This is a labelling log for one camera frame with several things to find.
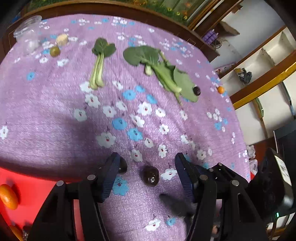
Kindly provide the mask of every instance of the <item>small round fruit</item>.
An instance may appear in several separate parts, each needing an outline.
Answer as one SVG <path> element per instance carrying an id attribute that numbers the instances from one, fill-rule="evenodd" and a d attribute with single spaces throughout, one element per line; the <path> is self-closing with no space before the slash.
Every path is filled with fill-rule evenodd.
<path id="1" fill-rule="evenodd" d="M 200 96 L 200 88 L 198 86 L 195 86 L 193 88 L 193 93 L 196 95 L 196 96 Z"/>
<path id="2" fill-rule="evenodd" d="M 145 166 L 142 170 L 142 180 L 148 187 L 155 187 L 159 182 L 159 171 L 156 167 Z"/>
<path id="3" fill-rule="evenodd" d="M 218 91 L 220 94 L 223 94 L 223 93 L 225 92 L 225 89 L 224 89 L 223 86 L 219 86 L 219 87 L 217 88 L 217 91 Z"/>
<path id="4" fill-rule="evenodd" d="M 50 48 L 49 53 L 50 53 L 51 57 L 57 57 L 61 53 L 61 51 L 60 51 L 59 47 L 54 46 L 54 47 Z"/>
<path id="5" fill-rule="evenodd" d="M 23 238 L 22 238 L 22 232 L 16 227 L 16 226 L 12 226 L 10 225 L 9 226 L 11 231 L 13 232 L 13 234 L 15 236 L 17 236 L 17 238 L 20 240 L 20 241 L 23 241 Z"/>
<path id="6" fill-rule="evenodd" d="M 6 207 L 15 210 L 18 206 L 18 200 L 15 192 L 7 184 L 0 186 L 0 198 Z"/>

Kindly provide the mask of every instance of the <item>purple box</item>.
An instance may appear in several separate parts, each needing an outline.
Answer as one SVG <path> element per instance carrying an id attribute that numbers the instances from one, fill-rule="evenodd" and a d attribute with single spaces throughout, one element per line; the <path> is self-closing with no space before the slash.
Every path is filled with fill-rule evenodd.
<path id="1" fill-rule="evenodd" d="M 215 39 L 218 38 L 218 33 L 214 33 L 211 37 L 208 38 L 207 44 L 211 44 L 214 42 Z"/>
<path id="2" fill-rule="evenodd" d="M 202 37 L 202 40 L 206 42 L 206 41 L 209 39 L 209 37 L 211 37 L 211 36 L 213 35 L 213 33 L 215 33 L 215 30 L 214 30 L 214 29 L 208 31 L 208 32 L 206 33 L 206 35 L 204 35 L 204 36 Z"/>

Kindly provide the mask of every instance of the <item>white wall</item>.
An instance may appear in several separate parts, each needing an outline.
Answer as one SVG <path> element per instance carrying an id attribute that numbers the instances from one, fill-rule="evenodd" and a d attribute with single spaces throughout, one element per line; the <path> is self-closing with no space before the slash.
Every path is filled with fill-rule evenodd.
<path id="1" fill-rule="evenodd" d="M 220 56 L 211 62 L 213 68 L 238 62 L 284 25 L 264 0 L 244 0 L 241 5 L 241 10 L 230 12 L 223 19 L 240 35 L 225 38 L 228 43 L 224 42 L 217 50 Z"/>

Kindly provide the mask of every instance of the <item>red surface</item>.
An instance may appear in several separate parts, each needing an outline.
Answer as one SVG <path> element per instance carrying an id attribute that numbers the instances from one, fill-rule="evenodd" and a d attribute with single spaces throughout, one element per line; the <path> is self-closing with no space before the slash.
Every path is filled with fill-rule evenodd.
<path id="1" fill-rule="evenodd" d="M 43 202 L 56 182 L 28 177 L 0 168 L 0 185 L 8 184 L 16 193 L 19 205 L 16 210 L 8 209 L 0 200 L 0 213 L 8 225 L 17 225 L 22 228 L 32 224 Z M 79 201 L 74 202 L 77 238 L 83 241 Z"/>

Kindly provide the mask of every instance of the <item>metal screw head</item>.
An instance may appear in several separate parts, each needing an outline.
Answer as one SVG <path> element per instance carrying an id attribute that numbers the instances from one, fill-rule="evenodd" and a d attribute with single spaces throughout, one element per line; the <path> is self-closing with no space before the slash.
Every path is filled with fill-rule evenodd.
<path id="1" fill-rule="evenodd" d="M 237 187 L 239 185 L 239 181 L 238 180 L 232 180 L 231 184 Z"/>
<path id="2" fill-rule="evenodd" d="M 60 181 L 57 181 L 57 186 L 60 187 L 60 186 L 63 186 L 64 182 L 62 180 Z"/>
<path id="3" fill-rule="evenodd" d="M 200 175 L 200 179 L 203 180 L 203 181 L 206 181 L 207 180 L 207 175 L 204 175 L 204 174 Z"/>
<path id="4" fill-rule="evenodd" d="M 95 179 L 95 178 L 96 178 L 96 175 L 94 175 L 94 174 L 90 174 L 90 175 L 87 176 L 87 179 L 90 180 L 90 181 Z"/>

